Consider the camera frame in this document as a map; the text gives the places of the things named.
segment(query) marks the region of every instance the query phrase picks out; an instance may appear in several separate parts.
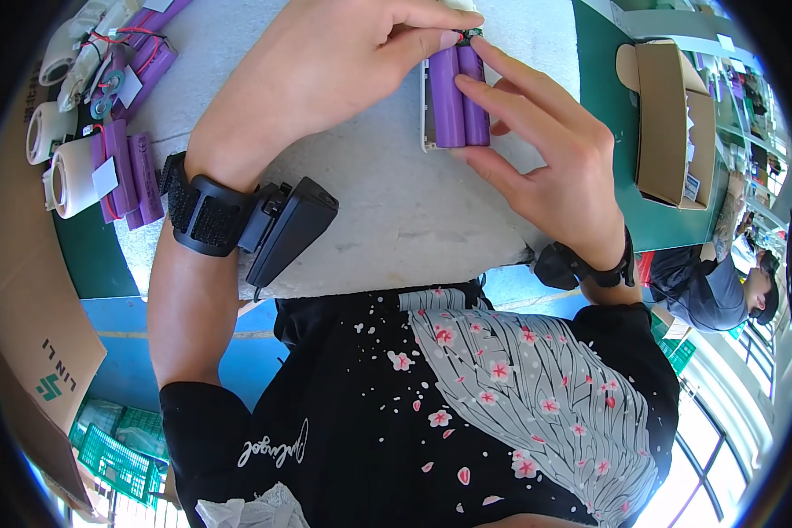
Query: person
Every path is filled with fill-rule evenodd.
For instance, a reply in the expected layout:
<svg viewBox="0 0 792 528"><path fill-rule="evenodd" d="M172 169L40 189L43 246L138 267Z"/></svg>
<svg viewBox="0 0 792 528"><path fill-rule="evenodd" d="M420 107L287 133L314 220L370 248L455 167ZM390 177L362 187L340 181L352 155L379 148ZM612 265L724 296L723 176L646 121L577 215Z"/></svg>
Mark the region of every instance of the person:
<svg viewBox="0 0 792 528"><path fill-rule="evenodd" d="M434 0L290 0L193 129L187 177L252 192L289 144L482 22ZM459 75L458 88L547 166L452 154L594 269L616 268L611 131L544 73L472 46L502 79ZM593 306L573 320L493 311L475 281L276 301L290 353L250 411L218 374L237 262L180 245L165 220L148 340L193 527L630 526L669 472L679 387L638 285L587 278Z"/></svg>
<svg viewBox="0 0 792 528"><path fill-rule="evenodd" d="M774 318L780 293L774 275L780 261L768 250L753 253L754 266L741 281L734 253L741 262L742 242L752 216L744 207L744 177L732 172L725 203L713 231L713 241L655 252L651 261L647 301L661 305L676 318L706 333L736 328L748 318L767 324ZM734 239L739 243L734 248Z"/></svg>

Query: graphic t-shirt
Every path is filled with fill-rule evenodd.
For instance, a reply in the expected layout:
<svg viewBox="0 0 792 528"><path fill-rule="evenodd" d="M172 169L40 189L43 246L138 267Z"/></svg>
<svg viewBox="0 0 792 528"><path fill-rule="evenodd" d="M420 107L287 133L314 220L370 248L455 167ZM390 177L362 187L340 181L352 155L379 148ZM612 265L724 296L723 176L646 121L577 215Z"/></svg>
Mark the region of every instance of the graphic t-shirt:
<svg viewBox="0 0 792 528"><path fill-rule="evenodd" d="M495 312L475 285L277 302L290 349L253 412L161 389L176 488L277 482L320 526L475 526L516 513L630 526L668 474L678 384L643 304L573 321Z"/></svg>

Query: hand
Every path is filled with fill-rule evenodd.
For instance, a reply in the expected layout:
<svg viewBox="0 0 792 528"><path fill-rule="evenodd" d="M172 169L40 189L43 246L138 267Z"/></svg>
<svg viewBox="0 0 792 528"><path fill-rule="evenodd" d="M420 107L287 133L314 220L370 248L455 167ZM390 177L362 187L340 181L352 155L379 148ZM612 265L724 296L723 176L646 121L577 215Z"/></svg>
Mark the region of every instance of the hand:
<svg viewBox="0 0 792 528"><path fill-rule="evenodd" d="M569 246L590 266L613 269L625 249L624 217L613 195L613 134L545 73L508 57L486 40L472 47L502 78L495 86L455 78L469 99L533 144L548 166L520 174L488 147L452 150L493 185L521 217Z"/></svg>
<svg viewBox="0 0 792 528"><path fill-rule="evenodd" d="M483 21L435 0L290 0L193 129L186 172L254 188L285 147L390 95L459 40L449 29Z"/></svg>

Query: factory floor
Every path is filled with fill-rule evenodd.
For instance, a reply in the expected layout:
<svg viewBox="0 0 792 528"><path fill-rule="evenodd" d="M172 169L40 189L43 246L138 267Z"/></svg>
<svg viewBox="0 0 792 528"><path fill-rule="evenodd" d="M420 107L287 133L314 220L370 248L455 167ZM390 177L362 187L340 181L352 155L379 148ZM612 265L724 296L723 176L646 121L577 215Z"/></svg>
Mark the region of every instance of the factory floor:
<svg viewBox="0 0 792 528"><path fill-rule="evenodd" d="M484 291L497 310L571 319L587 305L580 290L543 286L524 265L491 269ZM158 410L158 385L149 361L147 304L140 297L83 301L108 355L89 394L148 411ZM276 309L266 301L241 316L223 361L220 380L252 409L288 352L273 336Z"/></svg>

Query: paper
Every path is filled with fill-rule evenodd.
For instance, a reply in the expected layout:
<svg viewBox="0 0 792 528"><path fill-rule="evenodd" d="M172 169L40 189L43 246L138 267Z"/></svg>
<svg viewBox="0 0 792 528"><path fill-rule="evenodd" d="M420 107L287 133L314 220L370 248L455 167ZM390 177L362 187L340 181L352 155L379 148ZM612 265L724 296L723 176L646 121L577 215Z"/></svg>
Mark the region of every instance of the paper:
<svg viewBox="0 0 792 528"><path fill-rule="evenodd" d="M701 182L699 182L695 176L687 172L686 180L683 183L683 195L694 202L698 197L699 188L701 188Z"/></svg>
<svg viewBox="0 0 792 528"><path fill-rule="evenodd" d="M123 72L123 86L121 86L121 90L117 92L117 97L121 100L121 103L128 108L142 88L143 84L140 79L137 78L132 67L127 64Z"/></svg>
<svg viewBox="0 0 792 528"><path fill-rule="evenodd" d="M100 165L99 168L91 174L91 181L94 182L94 190L97 193L97 199L103 199L111 191L117 187L117 172L115 171L115 158L114 156L106 160L106 163Z"/></svg>
<svg viewBox="0 0 792 528"><path fill-rule="evenodd" d="M164 13L167 11L167 8L173 3L173 0L147 0L143 3L143 6L152 9L153 11L158 11L159 13Z"/></svg>
<svg viewBox="0 0 792 528"><path fill-rule="evenodd" d="M719 44L721 44L722 48L725 48L728 51L736 51L737 50L737 48L735 48L733 46L733 39L731 39L727 35L722 35L721 33L717 33L716 37L719 39Z"/></svg>
<svg viewBox="0 0 792 528"><path fill-rule="evenodd" d="M739 73L748 73L745 71L745 64L742 61L738 61L735 58L730 59L730 65L733 66L733 69L737 70Z"/></svg>

